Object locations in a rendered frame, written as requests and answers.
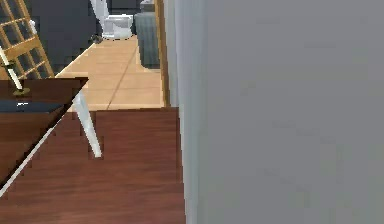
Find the white candle on brass holder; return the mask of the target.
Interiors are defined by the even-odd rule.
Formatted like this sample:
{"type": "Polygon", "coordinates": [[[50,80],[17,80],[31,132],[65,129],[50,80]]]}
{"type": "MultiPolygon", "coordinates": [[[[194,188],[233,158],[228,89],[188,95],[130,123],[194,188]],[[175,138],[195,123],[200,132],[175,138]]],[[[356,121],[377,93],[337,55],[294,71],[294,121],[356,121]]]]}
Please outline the white candle on brass holder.
{"type": "Polygon", "coordinates": [[[23,87],[20,80],[18,79],[14,69],[13,64],[8,60],[7,56],[5,55],[4,50],[0,46],[0,58],[2,59],[2,67],[4,67],[9,74],[9,77],[13,81],[13,83],[16,86],[16,90],[14,91],[15,96],[22,96],[30,92],[29,88],[23,87]]]}

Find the grey ribbed bin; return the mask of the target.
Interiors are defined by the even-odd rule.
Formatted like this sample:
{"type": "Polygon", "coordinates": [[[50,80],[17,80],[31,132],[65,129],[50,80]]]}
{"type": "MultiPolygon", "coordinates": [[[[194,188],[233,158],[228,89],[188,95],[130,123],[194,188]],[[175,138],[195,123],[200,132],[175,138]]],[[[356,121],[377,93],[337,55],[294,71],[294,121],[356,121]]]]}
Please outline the grey ribbed bin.
{"type": "Polygon", "coordinates": [[[155,13],[138,13],[134,19],[141,65],[149,69],[158,69],[160,61],[155,13]]]}

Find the white toilet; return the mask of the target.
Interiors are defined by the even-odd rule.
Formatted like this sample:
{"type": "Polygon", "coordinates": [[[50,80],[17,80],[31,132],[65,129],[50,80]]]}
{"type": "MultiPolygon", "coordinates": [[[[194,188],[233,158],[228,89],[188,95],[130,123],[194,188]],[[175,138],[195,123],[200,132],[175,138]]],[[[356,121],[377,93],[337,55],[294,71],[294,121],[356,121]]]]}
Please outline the white toilet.
{"type": "Polygon", "coordinates": [[[128,14],[110,14],[107,0],[89,0],[99,24],[96,36],[105,39],[128,39],[132,36],[133,16],[128,14]]]}

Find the dark brown wooden table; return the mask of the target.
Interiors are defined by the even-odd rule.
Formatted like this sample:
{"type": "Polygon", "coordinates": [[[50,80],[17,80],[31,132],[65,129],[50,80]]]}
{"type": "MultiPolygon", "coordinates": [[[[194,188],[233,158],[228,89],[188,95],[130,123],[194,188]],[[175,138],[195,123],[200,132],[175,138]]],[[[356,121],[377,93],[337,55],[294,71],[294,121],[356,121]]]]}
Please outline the dark brown wooden table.
{"type": "Polygon", "coordinates": [[[50,113],[0,113],[0,198],[71,108],[77,113],[94,156],[102,156],[83,94],[87,82],[86,77],[24,79],[21,84],[30,92],[15,96],[15,84],[10,80],[0,80],[0,101],[61,104],[50,113]]]}

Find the dark flat laptop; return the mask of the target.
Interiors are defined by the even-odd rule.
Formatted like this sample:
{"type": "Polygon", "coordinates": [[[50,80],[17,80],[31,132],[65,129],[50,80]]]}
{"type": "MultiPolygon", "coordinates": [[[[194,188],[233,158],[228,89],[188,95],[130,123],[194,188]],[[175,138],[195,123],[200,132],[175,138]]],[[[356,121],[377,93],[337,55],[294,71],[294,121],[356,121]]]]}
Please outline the dark flat laptop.
{"type": "Polygon", "coordinates": [[[0,113],[50,113],[60,107],[59,103],[0,101],[0,113]]]}

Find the light wooden lattice door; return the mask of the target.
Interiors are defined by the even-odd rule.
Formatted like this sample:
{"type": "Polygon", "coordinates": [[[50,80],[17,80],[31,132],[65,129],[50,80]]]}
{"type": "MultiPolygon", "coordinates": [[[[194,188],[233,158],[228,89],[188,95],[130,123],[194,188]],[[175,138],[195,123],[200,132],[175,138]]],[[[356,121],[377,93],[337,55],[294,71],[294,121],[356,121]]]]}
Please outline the light wooden lattice door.
{"type": "Polygon", "coordinates": [[[0,46],[19,79],[55,77],[25,0],[0,0],[0,46]]]}

